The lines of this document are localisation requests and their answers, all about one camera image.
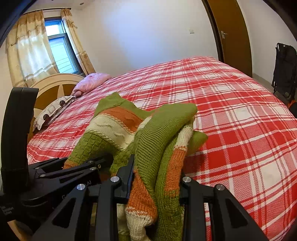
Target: metal screw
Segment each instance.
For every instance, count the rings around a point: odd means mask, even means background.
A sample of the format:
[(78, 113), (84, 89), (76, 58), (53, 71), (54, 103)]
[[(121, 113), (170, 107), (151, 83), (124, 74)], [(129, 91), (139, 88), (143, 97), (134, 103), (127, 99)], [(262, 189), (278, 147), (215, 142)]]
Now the metal screw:
[(117, 177), (117, 176), (114, 176), (114, 177), (111, 177), (110, 180), (111, 180), (113, 183), (116, 183), (116, 182), (118, 182), (118, 181), (120, 180), (120, 178)]
[(185, 183), (189, 183), (192, 179), (190, 177), (183, 177)]
[(79, 191), (82, 191), (83, 189), (85, 189), (85, 185), (84, 184), (78, 184), (77, 186), (76, 186), (76, 189), (77, 190), (79, 190)]
[(218, 185), (217, 185), (217, 189), (218, 189), (219, 191), (223, 191), (223, 190), (225, 189), (225, 186), (224, 186), (223, 184), (218, 184)]

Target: knitted sweater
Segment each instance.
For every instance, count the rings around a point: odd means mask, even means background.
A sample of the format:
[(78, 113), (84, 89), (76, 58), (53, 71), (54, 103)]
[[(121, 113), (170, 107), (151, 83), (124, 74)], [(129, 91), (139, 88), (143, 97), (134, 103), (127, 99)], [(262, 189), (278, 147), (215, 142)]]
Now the knitted sweater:
[[(207, 140), (204, 133), (193, 131), (196, 112), (191, 103), (145, 111), (118, 93), (100, 100), (64, 168), (111, 153), (114, 162), (110, 171), (115, 175), (135, 154), (130, 199), (127, 205), (117, 205), (120, 240), (181, 240), (179, 181), (183, 161)], [(148, 237), (145, 227), (154, 223), (156, 230)]]

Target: wooden headboard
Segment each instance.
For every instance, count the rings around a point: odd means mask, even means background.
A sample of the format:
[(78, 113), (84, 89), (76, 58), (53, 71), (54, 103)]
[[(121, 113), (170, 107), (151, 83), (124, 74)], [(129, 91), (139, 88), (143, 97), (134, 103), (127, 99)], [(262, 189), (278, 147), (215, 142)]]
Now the wooden headboard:
[(53, 74), (31, 86), (31, 88), (38, 88), (39, 92), (34, 106), (28, 142), (33, 137), (32, 129), (35, 118), (57, 98), (69, 96), (81, 80), (83, 77), (77, 74)]

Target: pink pillow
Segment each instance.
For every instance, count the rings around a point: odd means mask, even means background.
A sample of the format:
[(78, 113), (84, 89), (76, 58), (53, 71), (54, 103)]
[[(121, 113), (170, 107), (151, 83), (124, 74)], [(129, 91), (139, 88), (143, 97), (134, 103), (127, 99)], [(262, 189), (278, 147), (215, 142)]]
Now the pink pillow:
[(72, 96), (83, 96), (98, 86), (102, 85), (105, 81), (109, 80), (111, 76), (103, 73), (89, 74), (82, 81), (80, 81), (73, 89)]

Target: window frame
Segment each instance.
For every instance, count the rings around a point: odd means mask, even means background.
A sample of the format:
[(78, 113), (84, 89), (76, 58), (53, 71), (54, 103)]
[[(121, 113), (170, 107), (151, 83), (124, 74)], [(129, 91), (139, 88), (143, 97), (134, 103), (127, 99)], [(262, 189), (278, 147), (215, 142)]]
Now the window frame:
[(75, 56), (75, 53), (74, 53), (74, 50), (72, 48), (72, 45), (70, 43), (70, 40), (69, 40), (69, 37), (65, 31), (65, 27), (64, 27), (64, 24), (63, 24), (63, 21), (62, 21), (62, 18), (61, 17), (50, 17), (50, 18), (44, 18), (44, 21), (45, 23), (46, 22), (58, 22), (58, 21), (61, 21), (61, 25), (62, 25), (62, 28), (63, 28), (63, 31), (65, 33), (63, 34), (55, 34), (55, 35), (51, 35), (51, 36), (48, 36), (48, 41), (52, 40), (52, 39), (61, 39), (63, 38), (66, 42), (66, 52), (68, 52), (70, 54), (70, 61), (73, 62), (73, 64), (75, 65), (77, 71), (72, 73), (72, 74), (77, 74), (77, 75), (80, 75), (80, 76), (85, 76), (85, 73), (83, 72), (83, 69), (81, 68), (81, 65), (79, 64), (76, 56)]

